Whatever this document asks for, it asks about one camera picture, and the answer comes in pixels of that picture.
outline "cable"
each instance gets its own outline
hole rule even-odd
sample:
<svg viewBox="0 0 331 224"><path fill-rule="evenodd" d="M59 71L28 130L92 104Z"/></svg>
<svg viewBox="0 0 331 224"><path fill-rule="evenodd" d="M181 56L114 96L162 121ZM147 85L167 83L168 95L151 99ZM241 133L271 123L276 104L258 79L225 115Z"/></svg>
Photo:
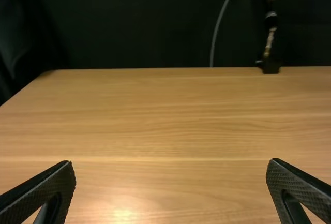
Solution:
<svg viewBox="0 0 331 224"><path fill-rule="evenodd" d="M215 60L215 45L216 45L216 38L217 38L217 34L218 34L218 30L219 30L219 25L221 23L221 20L223 19L224 16L224 12L229 4L230 0L225 0L222 6L222 9L219 13L219 16L217 18L216 21L216 25L214 28L214 33L213 33L213 39L212 39L212 47L210 48L210 60L209 60L209 67L213 67L214 66L214 60Z"/></svg>

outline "wooden table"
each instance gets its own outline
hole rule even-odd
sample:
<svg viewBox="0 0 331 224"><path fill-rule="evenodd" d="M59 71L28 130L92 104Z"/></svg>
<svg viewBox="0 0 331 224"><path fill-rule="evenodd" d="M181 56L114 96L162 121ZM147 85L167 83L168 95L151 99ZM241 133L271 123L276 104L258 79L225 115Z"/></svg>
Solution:
<svg viewBox="0 0 331 224"><path fill-rule="evenodd" d="M0 192L60 160L66 223L280 223L279 157L331 183L331 67L59 70L0 107Z"/></svg>

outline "black backdrop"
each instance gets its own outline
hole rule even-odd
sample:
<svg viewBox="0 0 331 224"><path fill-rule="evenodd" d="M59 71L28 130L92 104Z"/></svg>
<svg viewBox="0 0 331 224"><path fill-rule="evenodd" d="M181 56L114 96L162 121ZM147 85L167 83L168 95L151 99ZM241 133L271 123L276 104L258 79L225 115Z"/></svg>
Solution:
<svg viewBox="0 0 331 224"><path fill-rule="evenodd" d="M15 91L53 68L208 66L223 1L0 0L2 81ZM263 46L255 4L231 0L215 66L254 66ZM276 8L284 64L330 65L329 0L279 0Z"/></svg>

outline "gray cable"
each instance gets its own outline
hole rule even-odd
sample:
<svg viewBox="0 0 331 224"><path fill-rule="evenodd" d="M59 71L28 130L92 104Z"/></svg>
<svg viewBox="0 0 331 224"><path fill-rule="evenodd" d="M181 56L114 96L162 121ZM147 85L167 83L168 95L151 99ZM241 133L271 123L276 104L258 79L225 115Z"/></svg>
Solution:
<svg viewBox="0 0 331 224"><path fill-rule="evenodd" d="M218 34L218 30L219 30L219 25L221 23L221 20L223 19L224 16L224 12L229 4L230 0L225 0L222 6L222 9L219 13L219 16L217 18L216 21L216 25L214 28L214 34L213 34L213 39L212 39L212 47L210 49L210 60L209 60L209 67L213 67L214 66L214 60L215 60L215 45L216 45L216 38L217 38L217 34Z"/></svg>

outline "wood grain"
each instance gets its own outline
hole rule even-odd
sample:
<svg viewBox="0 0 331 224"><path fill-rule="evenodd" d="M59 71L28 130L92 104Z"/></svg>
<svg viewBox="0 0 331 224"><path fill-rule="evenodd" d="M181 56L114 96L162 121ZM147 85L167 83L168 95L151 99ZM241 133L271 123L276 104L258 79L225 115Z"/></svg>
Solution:
<svg viewBox="0 0 331 224"><path fill-rule="evenodd" d="M331 183L330 102L330 67L48 72L0 107L0 193L66 159L66 223L279 223L267 163Z"/></svg>

